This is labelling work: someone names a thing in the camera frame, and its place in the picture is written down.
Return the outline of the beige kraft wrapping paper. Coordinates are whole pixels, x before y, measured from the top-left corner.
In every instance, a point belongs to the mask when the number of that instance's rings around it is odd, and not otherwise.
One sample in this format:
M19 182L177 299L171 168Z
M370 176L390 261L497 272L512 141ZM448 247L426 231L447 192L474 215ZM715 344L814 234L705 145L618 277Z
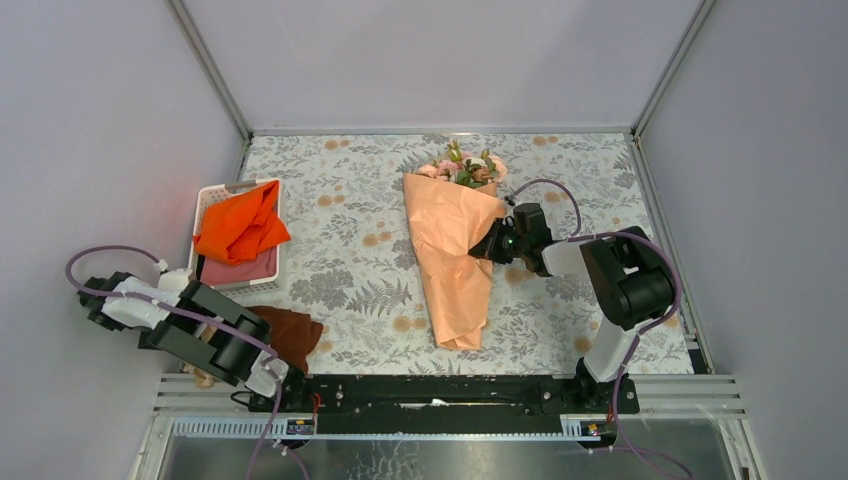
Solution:
M469 250L505 216L497 185L473 189L416 174L405 174L402 184L435 342L450 350L480 350L493 263Z

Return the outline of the pink fake flower bouquet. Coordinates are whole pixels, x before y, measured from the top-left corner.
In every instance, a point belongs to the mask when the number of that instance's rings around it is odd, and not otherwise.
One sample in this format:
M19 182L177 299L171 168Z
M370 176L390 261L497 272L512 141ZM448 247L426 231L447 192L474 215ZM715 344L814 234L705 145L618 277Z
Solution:
M444 153L420 166L415 174L480 189L504 182L508 168L504 161L489 149L469 152L462 148L457 139L452 139Z

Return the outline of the tan satin ribbon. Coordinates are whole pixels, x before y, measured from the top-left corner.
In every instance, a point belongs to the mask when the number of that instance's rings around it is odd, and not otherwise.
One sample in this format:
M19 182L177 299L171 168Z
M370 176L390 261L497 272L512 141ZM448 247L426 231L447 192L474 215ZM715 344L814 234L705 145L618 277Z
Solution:
M204 343L208 343L213 335L216 333L217 328L214 326L204 326L201 328L198 334L198 338ZM193 364L184 362L181 368L183 373L192 374L194 377L195 387L198 389L208 389L214 386L216 383L216 378L210 373L197 368Z

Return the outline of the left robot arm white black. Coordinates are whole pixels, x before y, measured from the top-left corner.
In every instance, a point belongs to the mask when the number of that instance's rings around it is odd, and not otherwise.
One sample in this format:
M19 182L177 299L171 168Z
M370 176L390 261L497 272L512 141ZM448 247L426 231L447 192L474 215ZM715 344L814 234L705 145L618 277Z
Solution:
M185 272L167 272L157 286L126 272L72 284L89 320L112 331L138 331L143 348L273 398L288 411L309 401L304 371L271 347L270 323Z

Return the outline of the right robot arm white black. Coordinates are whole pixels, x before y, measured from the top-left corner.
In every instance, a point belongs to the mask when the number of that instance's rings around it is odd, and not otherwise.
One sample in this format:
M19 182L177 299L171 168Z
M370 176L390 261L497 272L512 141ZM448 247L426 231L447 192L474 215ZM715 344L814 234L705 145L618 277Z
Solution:
M612 400L641 336L673 316L681 302L677 270L641 228L556 240L537 203L496 219L469 253L497 264L519 258L540 277L565 276L574 260L583 261L603 320L567 390L589 412Z

